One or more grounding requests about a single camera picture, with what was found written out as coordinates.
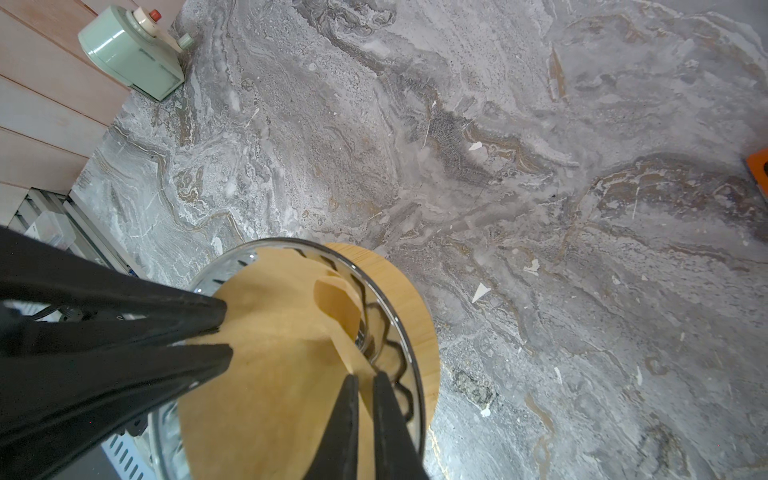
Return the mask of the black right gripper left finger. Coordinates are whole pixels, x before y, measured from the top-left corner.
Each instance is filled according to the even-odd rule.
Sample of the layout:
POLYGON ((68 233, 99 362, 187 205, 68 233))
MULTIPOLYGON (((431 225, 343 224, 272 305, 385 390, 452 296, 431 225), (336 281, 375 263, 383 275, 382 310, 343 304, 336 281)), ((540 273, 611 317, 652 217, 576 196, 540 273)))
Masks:
POLYGON ((304 480, 355 480, 359 441, 359 380, 347 375, 304 480))

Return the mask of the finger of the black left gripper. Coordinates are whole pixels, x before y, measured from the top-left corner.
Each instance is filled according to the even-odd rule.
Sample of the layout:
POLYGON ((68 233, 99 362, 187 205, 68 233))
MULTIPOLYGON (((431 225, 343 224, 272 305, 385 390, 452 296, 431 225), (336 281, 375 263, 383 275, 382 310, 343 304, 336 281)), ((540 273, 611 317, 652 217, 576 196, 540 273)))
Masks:
POLYGON ((131 421, 224 373, 226 344, 1 360, 1 476, 47 479, 131 421))
POLYGON ((169 345, 215 331, 224 301, 121 274, 19 234, 1 230, 1 298, 87 314, 79 322, 12 315, 1 323, 9 354, 59 354, 169 345))

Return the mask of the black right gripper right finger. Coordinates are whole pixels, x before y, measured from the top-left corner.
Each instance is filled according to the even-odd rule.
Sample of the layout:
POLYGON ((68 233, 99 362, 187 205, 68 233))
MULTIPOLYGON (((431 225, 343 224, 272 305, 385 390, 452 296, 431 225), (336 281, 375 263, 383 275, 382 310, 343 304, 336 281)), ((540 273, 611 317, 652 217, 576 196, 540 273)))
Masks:
POLYGON ((388 376, 373 380, 375 478, 377 480, 427 480, 388 376))

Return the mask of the round wooden dripper holder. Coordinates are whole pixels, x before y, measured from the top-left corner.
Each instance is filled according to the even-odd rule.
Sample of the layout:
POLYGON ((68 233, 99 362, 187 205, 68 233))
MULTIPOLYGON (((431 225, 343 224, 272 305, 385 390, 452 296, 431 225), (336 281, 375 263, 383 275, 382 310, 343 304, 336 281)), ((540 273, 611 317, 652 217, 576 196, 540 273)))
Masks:
POLYGON ((345 243, 325 243, 325 246, 360 267, 394 307, 415 353, 424 387, 427 425, 430 425, 439 397, 440 355, 434 322, 425 300, 401 269, 374 251, 345 243))

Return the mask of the brown paper coffee filter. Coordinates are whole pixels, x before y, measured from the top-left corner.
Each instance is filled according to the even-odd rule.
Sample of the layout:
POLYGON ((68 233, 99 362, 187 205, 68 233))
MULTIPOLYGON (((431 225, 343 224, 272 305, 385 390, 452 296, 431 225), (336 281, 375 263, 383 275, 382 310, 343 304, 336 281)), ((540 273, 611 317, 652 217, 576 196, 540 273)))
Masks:
POLYGON ((227 306, 209 344, 233 357, 179 402, 195 479, 300 479, 309 469, 346 376, 359 381, 357 475, 375 475, 374 370, 355 344, 359 289, 328 264, 262 248, 217 291, 227 306))

